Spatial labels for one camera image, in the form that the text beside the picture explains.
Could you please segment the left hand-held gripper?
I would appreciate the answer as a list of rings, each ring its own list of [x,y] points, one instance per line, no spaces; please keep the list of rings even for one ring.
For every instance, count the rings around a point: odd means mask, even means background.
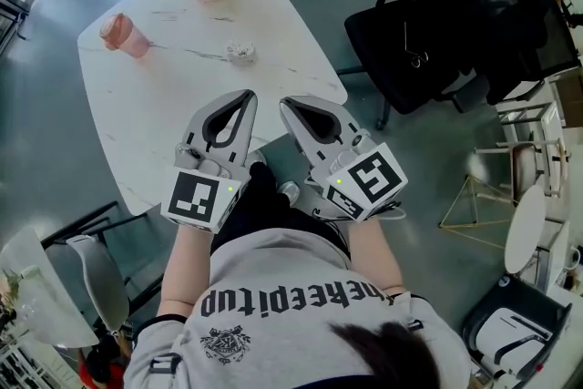
[[[251,179],[244,167],[258,108],[242,89],[197,110],[167,172],[160,213],[174,223],[217,234]]]

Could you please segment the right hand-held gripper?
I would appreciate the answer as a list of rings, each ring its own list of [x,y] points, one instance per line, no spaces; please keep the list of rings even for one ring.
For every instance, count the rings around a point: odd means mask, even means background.
[[[319,97],[284,97],[280,115],[314,167],[310,179],[343,220],[362,222],[381,213],[407,185],[387,144],[376,143],[368,130],[360,129],[344,106]],[[328,156],[327,146],[336,143],[341,147]]]

